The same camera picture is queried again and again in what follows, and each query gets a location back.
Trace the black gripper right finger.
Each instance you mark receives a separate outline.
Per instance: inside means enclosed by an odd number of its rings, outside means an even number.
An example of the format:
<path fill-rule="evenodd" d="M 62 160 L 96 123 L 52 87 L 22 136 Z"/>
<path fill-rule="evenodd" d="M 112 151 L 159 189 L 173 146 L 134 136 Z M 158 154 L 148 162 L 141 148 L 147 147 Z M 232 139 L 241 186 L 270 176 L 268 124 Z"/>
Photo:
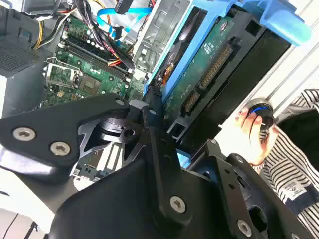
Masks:
<path fill-rule="evenodd" d="M 192 211 L 204 213 L 201 239 L 311 239 L 273 190 L 239 155 L 216 156 L 218 144 L 208 140 L 193 156 Z"/>

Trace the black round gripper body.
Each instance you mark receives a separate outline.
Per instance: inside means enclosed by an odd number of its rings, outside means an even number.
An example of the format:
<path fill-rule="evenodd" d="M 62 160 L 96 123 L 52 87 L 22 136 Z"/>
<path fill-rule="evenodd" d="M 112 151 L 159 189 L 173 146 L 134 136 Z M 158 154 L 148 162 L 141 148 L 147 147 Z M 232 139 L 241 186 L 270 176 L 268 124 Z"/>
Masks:
<path fill-rule="evenodd" d="M 157 223 L 143 162 L 135 162 L 71 196 L 59 208 L 50 239 L 237 239 L 236 221 L 222 206 L 216 186 L 183 170 L 185 226 Z"/>

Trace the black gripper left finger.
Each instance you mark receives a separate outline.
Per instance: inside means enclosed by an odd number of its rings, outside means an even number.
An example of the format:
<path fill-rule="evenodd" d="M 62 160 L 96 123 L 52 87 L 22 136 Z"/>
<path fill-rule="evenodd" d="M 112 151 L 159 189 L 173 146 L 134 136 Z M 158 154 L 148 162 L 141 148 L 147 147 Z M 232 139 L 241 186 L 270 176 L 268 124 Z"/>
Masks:
<path fill-rule="evenodd" d="M 160 112 L 114 93 L 2 118 L 0 166 L 17 176 L 5 180 L 2 190 L 40 225 L 51 226 L 59 208 L 76 194 L 67 185 L 79 159 L 116 139 L 115 129 L 107 128 L 111 123 L 123 130 L 118 139 L 128 147 L 121 169 L 145 164 L 155 221 L 185 226 L 182 170 Z"/>

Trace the person hand light skin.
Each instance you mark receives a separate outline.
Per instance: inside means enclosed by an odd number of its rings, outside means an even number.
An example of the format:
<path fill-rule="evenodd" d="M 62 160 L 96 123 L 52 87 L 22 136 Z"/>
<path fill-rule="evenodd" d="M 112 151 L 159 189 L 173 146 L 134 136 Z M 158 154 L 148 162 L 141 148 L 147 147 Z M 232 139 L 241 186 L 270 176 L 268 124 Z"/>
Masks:
<path fill-rule="evenodd" d="M 269 155 L 279 131 L 275 126 L 269 128 L 266 138 L 260 139 L 262 117 L 256 113 L 249 113 L 248 108 L 243 108 L 235 118 L 233 139 L 235 140 L 235 153 L 241 155 L 253 166 L 261 165 Z"/>

